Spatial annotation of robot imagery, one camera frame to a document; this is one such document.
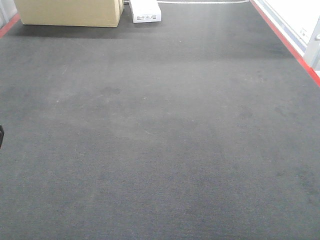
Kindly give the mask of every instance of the cardboard box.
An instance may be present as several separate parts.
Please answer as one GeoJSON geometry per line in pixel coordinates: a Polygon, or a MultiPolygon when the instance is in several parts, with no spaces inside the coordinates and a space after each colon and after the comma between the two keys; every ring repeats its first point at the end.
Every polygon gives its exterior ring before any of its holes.
{"type": "Polygon", "coordinates": [[[161,22],[161,10],[157,0],[129,0],[134,23],[161,22]]]}
{"type": "Polygon", "coordinates": [[[26,25],[117,27],[123,0],[14,0],[26,25]]]}

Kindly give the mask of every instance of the dark gray carpet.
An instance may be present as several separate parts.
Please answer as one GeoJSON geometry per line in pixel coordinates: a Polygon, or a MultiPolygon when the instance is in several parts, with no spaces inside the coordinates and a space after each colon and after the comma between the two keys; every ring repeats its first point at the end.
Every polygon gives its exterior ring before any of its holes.
{"type": "Polygon", "coordinates": [[[320,90],[250,3],[0,39],[1,240],[318,240],[320,90]]]}

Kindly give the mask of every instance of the cable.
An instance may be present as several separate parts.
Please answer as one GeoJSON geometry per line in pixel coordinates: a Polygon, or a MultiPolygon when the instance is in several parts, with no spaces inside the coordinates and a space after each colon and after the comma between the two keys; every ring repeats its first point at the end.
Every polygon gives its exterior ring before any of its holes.
{"type": "Polygon", "coordinates": [[[244,4],[250,0],[240,1],[157,1],[159,4],[244,4]]]}

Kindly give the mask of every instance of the white wall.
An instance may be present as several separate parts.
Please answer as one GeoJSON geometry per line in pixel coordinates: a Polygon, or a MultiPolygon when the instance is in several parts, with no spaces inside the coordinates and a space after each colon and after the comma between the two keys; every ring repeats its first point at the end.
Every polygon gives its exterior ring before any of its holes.
{"type": "Polygon", "coordinates": [[[264,0],[307,44],[320,17],[320,0],[264,0]]]}
{"type": "Polygon", "coordinates": [[[17,13],[14,0],[0,0],[0,28],[17,13]]]}

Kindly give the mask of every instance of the red stripe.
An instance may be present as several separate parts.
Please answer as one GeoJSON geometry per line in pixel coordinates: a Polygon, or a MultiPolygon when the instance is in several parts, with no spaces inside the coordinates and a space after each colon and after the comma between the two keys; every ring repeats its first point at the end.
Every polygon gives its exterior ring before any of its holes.
{"type": "Polygon", "coordinates": [[[13,16],[13,18],[11,18],[11,20],[4,25],[3,28],[0,29],[0,39],[6,35],[7,32],[9,32],[9,30],[15,25],[16,22],[18,22],[20,20],[20,16],[17,13],[16,15],[13,16]]]}
{"type": "Polygon", "coordinates": [[[300,63],[300,65],[306,70],[306,72],[312,77],[315,83],[320,87],[320,76],[315,72],[315,70],[310,67],[303,57],[295,50],[295,48],[290,44],[290,42],[286,39],[286,37],[278,30],[278,28],[271,22],[271,20],[267,17],[267,15],[261,10],[261,8],[255,3],[254,0],[250,0],[253,6],[260,13],[262,18],[266,21],[269,27],[274,31],[274,33],[278,36],[278,38],[282,41],[282,43],[286,46],[286,48],[290,51],[290,53],[295,57],[295,59],[300,63]]]}

